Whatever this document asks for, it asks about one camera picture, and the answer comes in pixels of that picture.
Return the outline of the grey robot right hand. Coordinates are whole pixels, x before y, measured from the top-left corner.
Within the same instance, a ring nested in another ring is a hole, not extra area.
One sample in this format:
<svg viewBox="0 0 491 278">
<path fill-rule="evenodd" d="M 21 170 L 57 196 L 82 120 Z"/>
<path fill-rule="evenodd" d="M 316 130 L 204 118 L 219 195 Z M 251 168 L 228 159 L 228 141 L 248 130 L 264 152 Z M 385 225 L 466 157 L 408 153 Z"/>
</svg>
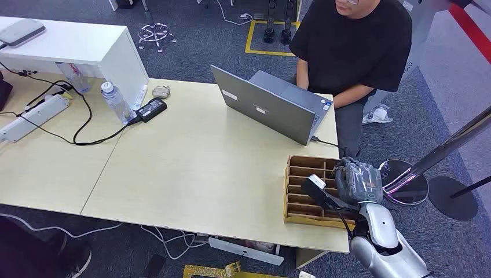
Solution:
<svg viewBox="0 0 491 278">
<path fill-rule="evenodd" d="M 351 205 L 382 202 L 381 174 L 371 164 L 345 157 L 334 167 L 334 173 L 340 200 Z"/>
</svg>

